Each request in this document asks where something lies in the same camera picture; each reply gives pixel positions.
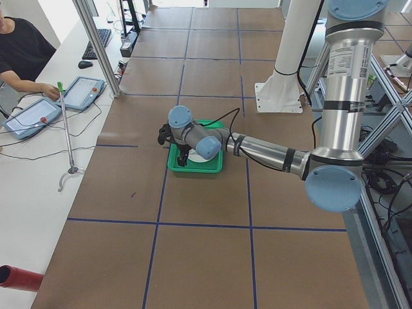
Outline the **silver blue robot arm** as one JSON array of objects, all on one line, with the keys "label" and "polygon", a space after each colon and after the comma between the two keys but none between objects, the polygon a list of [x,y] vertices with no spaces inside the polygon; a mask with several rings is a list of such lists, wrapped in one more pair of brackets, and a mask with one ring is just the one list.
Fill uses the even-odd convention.
[{"label": "silver blue robot arm", "polygon": [[255,85],[260,113],[298,113],[298,72],[318,16],[328,9],[325,42],[329,49],[321,140],[311,151],[234,133],[207,129],[185,106],[176,106],[158,135],[160,144],[177,145],[179,165],[194,149],[206,160],[221,150],[249,158],[264,167],[293,173],[305,182],[310,201],[321,209],[343,212],[361,196],[363,157],[358,152],[365,107],[367,70],[375,42],[384,29],[386,1],[292,1],[273,74]]}]

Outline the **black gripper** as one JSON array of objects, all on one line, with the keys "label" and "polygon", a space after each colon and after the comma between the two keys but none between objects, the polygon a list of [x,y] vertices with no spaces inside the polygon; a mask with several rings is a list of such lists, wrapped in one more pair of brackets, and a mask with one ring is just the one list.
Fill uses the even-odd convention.
[{"label": "black gripper", "polygon": [[191,146],[185,144],[176,144],[176,148],[178,149],[178,157],[177,157],[177,162],[179,166],[186,166],[187,165],[187,159],[189,157],[189,152],[192,149]]}]

